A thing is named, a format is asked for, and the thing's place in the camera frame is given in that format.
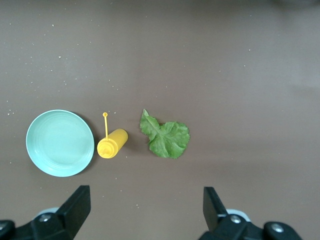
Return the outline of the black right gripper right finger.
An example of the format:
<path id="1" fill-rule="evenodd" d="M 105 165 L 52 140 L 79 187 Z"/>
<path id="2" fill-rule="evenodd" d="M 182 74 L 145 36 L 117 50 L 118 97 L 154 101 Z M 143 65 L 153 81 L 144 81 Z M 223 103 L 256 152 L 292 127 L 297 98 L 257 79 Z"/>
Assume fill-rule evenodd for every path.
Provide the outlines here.
<path id="1" fill-rule="evenodd" d="M 203 215 L 208 227 L 201 240 L 300 240 L 289 225 L 269 221 L 263 228 L 255 226 L 239 210 L 226 209 L 213 187 L 203 189 Z"/>

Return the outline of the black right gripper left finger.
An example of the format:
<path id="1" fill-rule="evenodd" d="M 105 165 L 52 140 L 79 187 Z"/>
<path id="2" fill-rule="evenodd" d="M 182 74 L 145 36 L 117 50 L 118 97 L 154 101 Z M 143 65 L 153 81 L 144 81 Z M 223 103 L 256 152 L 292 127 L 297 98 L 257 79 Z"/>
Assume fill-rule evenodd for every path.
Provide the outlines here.
<path id="1" fill-rule="evenodd" d="M 73 240 L 91 211 L 88 185 L 79 186 L 59 207 L 41 211 L 30 222 L 17 227 L 9 219 L 0 221 L 2 240 Z"/>

